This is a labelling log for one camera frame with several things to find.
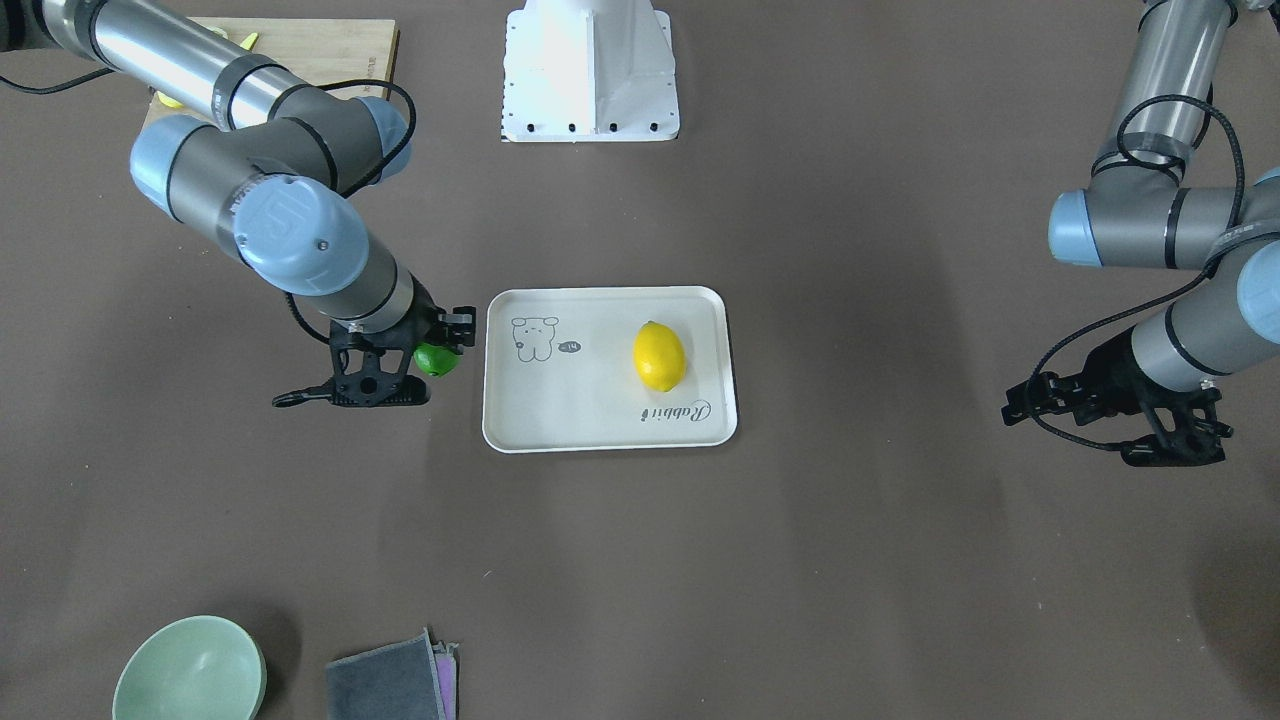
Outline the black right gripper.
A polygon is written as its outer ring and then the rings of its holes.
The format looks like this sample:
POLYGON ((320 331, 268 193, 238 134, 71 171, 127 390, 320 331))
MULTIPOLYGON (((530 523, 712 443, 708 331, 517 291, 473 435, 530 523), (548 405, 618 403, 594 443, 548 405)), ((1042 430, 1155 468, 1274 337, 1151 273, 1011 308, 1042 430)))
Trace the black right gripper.
POLYGON ((278 409, 323 401, 339 407, 410 407, 425 405, 430 389, 411 372, 413 354, 438 320, 430 293, 416 290, 408 311, 385 331, 358 333, 330 322, 328 341, 333 374, 328 388, 293 389, 275 396, 278 409))

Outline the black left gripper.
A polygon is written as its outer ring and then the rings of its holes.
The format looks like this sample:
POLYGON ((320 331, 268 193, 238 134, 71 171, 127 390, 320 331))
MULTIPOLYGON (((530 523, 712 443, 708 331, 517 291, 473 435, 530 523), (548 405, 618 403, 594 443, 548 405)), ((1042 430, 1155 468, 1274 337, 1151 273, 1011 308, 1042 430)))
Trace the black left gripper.
POLYGON ((1233 428, 1219 420, 1217 389, 1174 391, 1140 369, 1125 331, 1085 357, 1075 382, 1084 405, 1075 411, 1079 427, 1111 416, 1142 416, 1149 433, 1121 441, 1117 452, 1133 468, 1201 468, 1226 459, 1222 442, 1233 428))

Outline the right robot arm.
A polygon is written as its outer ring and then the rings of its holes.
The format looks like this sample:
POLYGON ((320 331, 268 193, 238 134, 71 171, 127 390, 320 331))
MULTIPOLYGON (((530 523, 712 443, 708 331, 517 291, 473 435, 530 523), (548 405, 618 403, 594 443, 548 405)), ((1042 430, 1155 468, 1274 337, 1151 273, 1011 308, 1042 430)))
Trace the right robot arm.
POLYGON ((332 377, 275 406, 429 400, 410 366, 421 345, 458 348, 447 315, 349 201, 407 163, 412 102, 335 97, 155 1, 3 4, 4 51, 50 47, 184 104, 134 141, 138 191, 329 320, 332 377))

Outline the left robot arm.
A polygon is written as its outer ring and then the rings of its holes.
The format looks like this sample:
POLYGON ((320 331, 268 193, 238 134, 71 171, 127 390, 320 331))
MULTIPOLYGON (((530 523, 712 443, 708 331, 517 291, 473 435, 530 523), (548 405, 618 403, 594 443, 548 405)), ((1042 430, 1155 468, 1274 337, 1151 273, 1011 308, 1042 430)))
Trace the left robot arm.
POLYGON ((1135 51, 1091 169, 1062 193, 1048 245, 1078 266, 1193 272, 1140 305, 1147 318, 1060 377, 1037 365, 1007 392, 1004 420, 1070 415, 1079 427, 1142 416, 1149 433, 1094 442, 1134 468, 1220 462, 1231 428, 1217 382, 1277 356, 1277 173, 1245 178, 1236 132, 1212 104, 1239 1, 1147 1, 1135 51))

